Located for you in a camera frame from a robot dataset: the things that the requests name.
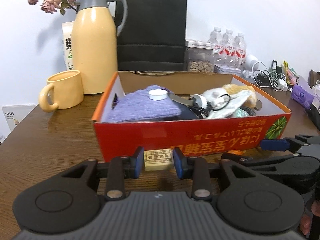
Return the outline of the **navy blue fabric pouch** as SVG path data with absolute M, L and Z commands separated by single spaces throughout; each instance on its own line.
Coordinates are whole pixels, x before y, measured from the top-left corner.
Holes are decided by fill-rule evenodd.
M 186 105 L 180 104 L 174 101 L 175 106 L 177 106 L 181 113 L 177 116 L 167 117 L 160 119 L 161 121 L 179 121 L 179 120 L 198 120 L 199 117 Z

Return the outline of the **yellow thermos jug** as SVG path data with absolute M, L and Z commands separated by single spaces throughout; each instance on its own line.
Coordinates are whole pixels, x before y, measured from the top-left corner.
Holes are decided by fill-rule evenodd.
M 116 26 L 108 3 L 123 6 L 123 16 Z M 74 69 L 80 71 L 85 94 L 104 91 L 118 70 L 117 37 L 128 14 L 126 0 L 79 0 L 79 11 L 71 33 Z

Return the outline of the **clear snack container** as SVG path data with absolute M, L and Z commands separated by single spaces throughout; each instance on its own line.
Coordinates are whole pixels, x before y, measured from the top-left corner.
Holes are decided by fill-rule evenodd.
M 212 43 L 187 39 L 185 41 L 185 65 L 189 72 L 213 73 L 215 46 Z

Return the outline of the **purple knitted cloth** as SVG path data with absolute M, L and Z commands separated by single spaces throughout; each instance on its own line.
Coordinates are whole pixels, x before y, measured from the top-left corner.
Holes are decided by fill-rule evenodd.
M 152 89 L 164 89 L 151 85 L 144 89 L 117 98 L 109 112 L 103 113 L 101 122 L 120 123 L 160 120 L 162 118 L 180 115 L 181 110 L 169 98 L 161 101 L 151 100 L 148 92 Z

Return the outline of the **left water bottle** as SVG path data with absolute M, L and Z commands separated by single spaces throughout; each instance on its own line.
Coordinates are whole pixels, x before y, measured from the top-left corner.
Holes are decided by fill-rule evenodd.
M 210 33 L 208 42 L 214 45 L 220 45 L 222 41 L 221 28 L 214 27 L 214 30 Z

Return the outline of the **middle water bottle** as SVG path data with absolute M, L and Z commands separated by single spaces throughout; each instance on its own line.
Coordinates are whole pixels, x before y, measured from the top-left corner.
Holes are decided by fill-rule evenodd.
M 227 29 L 226 32 L 222 36 L 222 40 L 220 42 L 222 46 L 222 50 L 219 52 L 218 64 L 226 64 L 231 65 L 233 61 L 232 52 L 234 51 L 234 36 L 233 31 Z

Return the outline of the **white bottle cap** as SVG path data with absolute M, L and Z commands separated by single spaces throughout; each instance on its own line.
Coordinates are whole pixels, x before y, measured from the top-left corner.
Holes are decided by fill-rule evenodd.
M 161 101 L 168 97 L 168 92 L 164 89 L 152 89 L 148 95 L 151 100 Z

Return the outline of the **white cloth glove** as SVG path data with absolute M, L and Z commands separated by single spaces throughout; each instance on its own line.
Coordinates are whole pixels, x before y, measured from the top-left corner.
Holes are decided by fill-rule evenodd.
M 207 119 L 222 119 L 231 116 L 243 103 L 247 96 L 231 99 L 223 88 L 213 88 L 201 94 L 211 105 Z

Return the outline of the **small white tin box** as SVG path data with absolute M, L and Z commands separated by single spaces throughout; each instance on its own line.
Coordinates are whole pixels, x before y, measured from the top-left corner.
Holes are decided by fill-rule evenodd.
M 217 74 L 231 74 L 231 75 L 241 75 L 241 70 L 239 68 L 228 66 L 224 64 L 215 64 L 214 72 Z

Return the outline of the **water bottle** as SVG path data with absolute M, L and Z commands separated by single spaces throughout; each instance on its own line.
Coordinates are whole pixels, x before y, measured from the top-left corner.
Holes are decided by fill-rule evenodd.
M 222 41 L 221 28 L 214 27 L 214 30 L 210 33 L 208 42 L 214 45 L 220 45 Z
M 234 38 L 233 42 L 233 51 L 231 53 L 232 56 L 232 64 L 234 67 L 239 68 L 241 62 L 245 59 L 247 44 L 245 42 L 245 36 L 243 33 L 238 33 L 238 35 Z
M 222 36 L 222 40 L 220 42 L 222 46 L 222 50 L 219 52 L 218 64 L 226 64 L 231 65 L 233 61 L 232 52 L 234 51 L 234 36 L 233 31 L 227 29 L 226 32 Z

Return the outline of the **small yellow labelled box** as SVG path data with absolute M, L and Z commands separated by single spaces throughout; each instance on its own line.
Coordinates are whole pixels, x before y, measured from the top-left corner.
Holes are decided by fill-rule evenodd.
M 144 152 L 144 167 L 146 171 L 169 170 L 174 166 L 172 150 L 149 150 Z

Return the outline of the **white milk carton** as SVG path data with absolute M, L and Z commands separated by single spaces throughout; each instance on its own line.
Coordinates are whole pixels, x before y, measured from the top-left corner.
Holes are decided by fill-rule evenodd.
M 74 22 L 65 22 L 62 24 L 62 41 L 64 49 L 64 59 L 67 70 L 73 70 L 73 59 L 72 59 L 72 43 L 71 33 L 73 30 Z

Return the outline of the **yellow ceramic mug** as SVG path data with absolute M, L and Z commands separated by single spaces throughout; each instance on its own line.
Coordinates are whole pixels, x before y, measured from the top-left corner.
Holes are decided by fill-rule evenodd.
M 80 104 L 84 90 L 79 70 L 68 70 L 50 76 L 39 93 L 39 106 L 44 112 L 68 109 Z

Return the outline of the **right water bottle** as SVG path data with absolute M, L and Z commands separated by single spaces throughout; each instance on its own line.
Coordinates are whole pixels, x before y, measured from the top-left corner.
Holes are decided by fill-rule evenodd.
M 232 64 L 234 67 L 239 68 L 241 62 L 245 59 L 247 44 L 245 42 L 245 36 L 243 33 L 238 33 L 238 35 L 234 38 L 233 42 L 233 51 L 231 53 L 232 56 Z

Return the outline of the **yellow white plush toy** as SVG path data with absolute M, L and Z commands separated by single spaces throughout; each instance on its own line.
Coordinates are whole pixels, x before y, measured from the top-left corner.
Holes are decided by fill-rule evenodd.
M 247 85 L 236 85 L 226 84 L 222 88 L 230 95 L 231 99 L 238 98 L 240 96 L 247 96 L 246 101 L 243 103 L 244 106 L 254 108 L 257 105 L 257 95 L 255 89 L 252 86 Z

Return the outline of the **black paper shopping bag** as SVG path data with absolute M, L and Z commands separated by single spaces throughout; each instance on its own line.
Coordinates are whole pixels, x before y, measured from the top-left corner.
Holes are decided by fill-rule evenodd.
M 185 70 L 187 0 L 126 0 L 128 15 L 117 38 L 118 70 Z

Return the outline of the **purple pouch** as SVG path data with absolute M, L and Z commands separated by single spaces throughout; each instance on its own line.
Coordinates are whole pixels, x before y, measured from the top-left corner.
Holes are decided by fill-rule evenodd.
M 300 85 L 293 86 L 291 98 L 305 109 L 310 109 L 310 105 L 313 102 L 313 95 L 304 90 Z

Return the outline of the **white round plastic jar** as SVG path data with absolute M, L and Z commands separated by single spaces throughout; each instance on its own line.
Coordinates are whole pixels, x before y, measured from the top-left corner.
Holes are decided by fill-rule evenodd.
M 204 96 L 202 96 L 200 94 L 194 94 L 191 96 L 191 99 L 194 102 L 194 106 L 207 110 L 208 101 Z

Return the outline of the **white floor panel board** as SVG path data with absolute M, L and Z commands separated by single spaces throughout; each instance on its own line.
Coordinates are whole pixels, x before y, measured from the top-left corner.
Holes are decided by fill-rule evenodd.
M 6 118 L 7 124 L 12 132 L 14 128 L 36 107 L 31 105 L 10 105 L 3 106 L 2 111 Z

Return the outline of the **red orange cardboard box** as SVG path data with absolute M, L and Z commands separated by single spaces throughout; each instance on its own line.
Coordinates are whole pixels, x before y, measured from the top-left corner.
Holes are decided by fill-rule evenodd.
M 92 116 L 95 134 L 106 161 L 132 153 L 137 147 L 159 150 L 179 147 L 190 155 L 207 155 L 257 147 L 265 138 L 277 139 L 291 117 L 291 110 L 257 88 L 262 108 L 255 116 L 211 120 L 106 123 L 116 98 L 158 85 L 180 96 L 199 94 L 226 84 L 245 85 L 236 75 L 200 72 L 129 72 L 112 76 Z

